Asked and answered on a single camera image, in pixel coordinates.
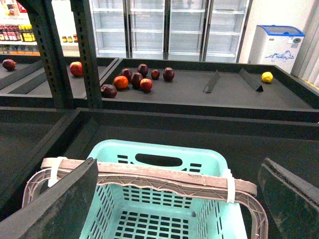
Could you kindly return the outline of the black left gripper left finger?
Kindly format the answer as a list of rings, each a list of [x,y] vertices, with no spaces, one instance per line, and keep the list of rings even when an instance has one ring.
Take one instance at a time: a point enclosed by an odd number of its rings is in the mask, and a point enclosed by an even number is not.
[[[95,194],[98,166],[88,159],[0,223],[2,239],[77,239]]]

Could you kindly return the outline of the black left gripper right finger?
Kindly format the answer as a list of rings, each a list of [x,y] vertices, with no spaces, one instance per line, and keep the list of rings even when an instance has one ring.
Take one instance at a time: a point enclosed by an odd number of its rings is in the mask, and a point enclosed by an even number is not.
[[[267,207],[284,239],[319,237],[319,189],[269,158],[258,172]]]

